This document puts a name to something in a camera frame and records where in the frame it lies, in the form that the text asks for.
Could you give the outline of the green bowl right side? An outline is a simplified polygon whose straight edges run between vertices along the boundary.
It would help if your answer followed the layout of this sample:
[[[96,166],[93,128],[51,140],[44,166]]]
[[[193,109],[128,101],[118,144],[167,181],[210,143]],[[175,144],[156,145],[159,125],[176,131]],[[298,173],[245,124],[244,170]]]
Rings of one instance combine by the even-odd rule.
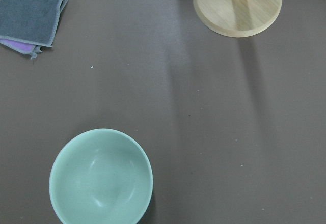
[[[70,140],[49,176],[49,196],[62,223],[138,223],[153,193],[153,173],[142,147],[113,129]]]

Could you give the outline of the wooden mug tree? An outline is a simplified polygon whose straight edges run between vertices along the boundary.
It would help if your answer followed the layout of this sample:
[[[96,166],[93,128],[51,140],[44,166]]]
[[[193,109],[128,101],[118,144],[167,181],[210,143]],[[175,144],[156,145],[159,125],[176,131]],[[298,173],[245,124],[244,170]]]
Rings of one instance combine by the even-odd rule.
[[[243,38],[270,27],[280,14],[282,0],[193,0],[193,5],[212,31]]]

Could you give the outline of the folded grey cloth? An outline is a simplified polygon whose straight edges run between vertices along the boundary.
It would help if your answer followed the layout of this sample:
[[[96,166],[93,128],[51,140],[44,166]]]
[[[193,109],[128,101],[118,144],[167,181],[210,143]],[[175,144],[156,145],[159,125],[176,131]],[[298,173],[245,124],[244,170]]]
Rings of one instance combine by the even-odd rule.
[[[68,0],[1,0],[1,44],[31,59],[52,47]]]

